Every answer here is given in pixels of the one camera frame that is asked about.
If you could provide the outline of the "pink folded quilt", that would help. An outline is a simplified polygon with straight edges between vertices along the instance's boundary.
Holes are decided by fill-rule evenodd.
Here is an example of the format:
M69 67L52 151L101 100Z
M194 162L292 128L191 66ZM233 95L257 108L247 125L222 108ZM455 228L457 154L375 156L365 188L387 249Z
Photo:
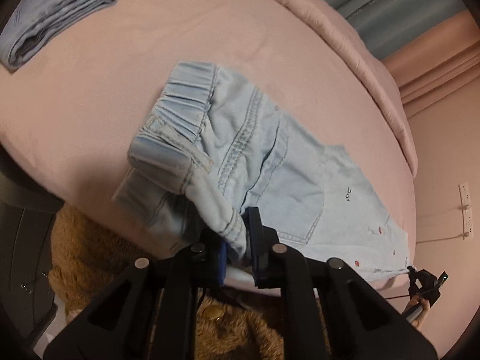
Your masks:
M274 0L320 36L349 67L376 102L399 142L410 171L417 174L418 158L400 90L386 67L367 50L364 42L324 0Z

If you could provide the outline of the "folded blue jeans stack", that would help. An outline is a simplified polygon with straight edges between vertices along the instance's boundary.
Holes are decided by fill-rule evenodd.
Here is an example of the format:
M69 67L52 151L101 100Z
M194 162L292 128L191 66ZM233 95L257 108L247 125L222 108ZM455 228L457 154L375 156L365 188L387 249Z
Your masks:
M21 68L52 38L117 0L22 0L1 31L1 64Z

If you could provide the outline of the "blue curtain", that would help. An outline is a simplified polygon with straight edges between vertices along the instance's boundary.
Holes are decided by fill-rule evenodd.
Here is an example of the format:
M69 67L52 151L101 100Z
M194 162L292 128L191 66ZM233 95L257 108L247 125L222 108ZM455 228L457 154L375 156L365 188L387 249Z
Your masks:
M325 0L384 59L437 24L464 11L462 0Z

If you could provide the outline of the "white wall power strip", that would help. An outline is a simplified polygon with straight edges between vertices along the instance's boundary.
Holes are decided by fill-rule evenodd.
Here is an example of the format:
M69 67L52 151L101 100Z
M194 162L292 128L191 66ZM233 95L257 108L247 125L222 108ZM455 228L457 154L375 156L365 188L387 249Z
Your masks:
M473 211L471 206L470 189L467 182L459 184L460 210L462 213L463 227L462 238L473 238Z

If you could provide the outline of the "pink bed sheet mattress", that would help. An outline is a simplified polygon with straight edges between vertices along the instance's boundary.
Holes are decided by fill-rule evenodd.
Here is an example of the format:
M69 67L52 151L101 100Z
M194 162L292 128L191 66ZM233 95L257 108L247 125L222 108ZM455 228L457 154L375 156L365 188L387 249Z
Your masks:
M250 206L375 289L413 261L400 94L322 0L23 0L1 32L1 144L156 257L208 225L239 289L253 288Z

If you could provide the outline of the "brown fuzzy rug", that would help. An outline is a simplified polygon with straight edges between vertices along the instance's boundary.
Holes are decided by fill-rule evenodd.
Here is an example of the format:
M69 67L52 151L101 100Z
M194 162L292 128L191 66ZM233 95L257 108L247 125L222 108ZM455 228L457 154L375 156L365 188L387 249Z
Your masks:
M220 287L226 249L204 233L157 260L71 206L52 232L49 282L67 326L47 359L327 359L331 350L305 258L256 228L254 268L281 290L259 313L232 306Z

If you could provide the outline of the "dark storage bin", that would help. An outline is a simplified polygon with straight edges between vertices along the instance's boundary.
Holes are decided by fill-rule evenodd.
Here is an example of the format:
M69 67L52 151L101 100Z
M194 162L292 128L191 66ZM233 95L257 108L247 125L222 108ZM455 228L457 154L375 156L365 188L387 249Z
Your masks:
M57 311L50 234L63 205L1 149L1 327L30 349Z

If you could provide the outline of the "light blue strawberry pants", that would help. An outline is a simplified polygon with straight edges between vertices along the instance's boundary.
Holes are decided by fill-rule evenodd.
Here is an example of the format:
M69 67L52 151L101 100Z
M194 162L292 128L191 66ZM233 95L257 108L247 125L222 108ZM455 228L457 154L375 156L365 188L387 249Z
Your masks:
M208 227L251 265L242 215L259 209L280 240L341 258L368 282L406 272L407 233L340 145L324 145L241 74L180 62L128 148L113 197L168 253Z

